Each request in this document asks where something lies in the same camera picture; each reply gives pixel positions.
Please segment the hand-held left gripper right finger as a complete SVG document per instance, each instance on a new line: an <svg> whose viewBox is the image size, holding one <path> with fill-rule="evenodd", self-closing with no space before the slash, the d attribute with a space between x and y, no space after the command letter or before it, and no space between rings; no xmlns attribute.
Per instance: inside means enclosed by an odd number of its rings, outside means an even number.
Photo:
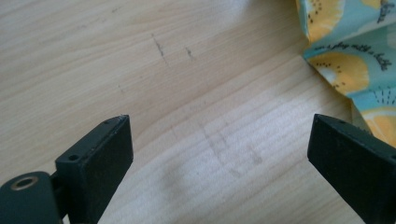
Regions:
<svg viewBox="0 0 396 224"><path fill-rule="evenodd" d="M396 148L316 114L308 160L366 224L396 224Z"/></svg>

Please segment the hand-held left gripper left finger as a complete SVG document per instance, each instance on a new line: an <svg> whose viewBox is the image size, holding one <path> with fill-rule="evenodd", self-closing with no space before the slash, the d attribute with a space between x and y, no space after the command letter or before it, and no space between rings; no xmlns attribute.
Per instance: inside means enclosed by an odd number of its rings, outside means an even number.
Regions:
<svg viewBox="0 0 396 224"><path fill-rule="evenodd" d="M134 159L130 118L93 128L55 161L72 223L97 224Z"/></svg>

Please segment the blue fruit-print cloth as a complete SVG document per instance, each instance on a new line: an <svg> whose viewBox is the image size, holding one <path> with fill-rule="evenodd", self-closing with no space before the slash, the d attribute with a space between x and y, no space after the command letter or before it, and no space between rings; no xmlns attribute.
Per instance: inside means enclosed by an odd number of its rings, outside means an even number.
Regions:
<svg viewBox="0 0 396 224"><path fill-rule="evenodd" d="M396 147L396 0L296 0L304 59Z"/></svg>

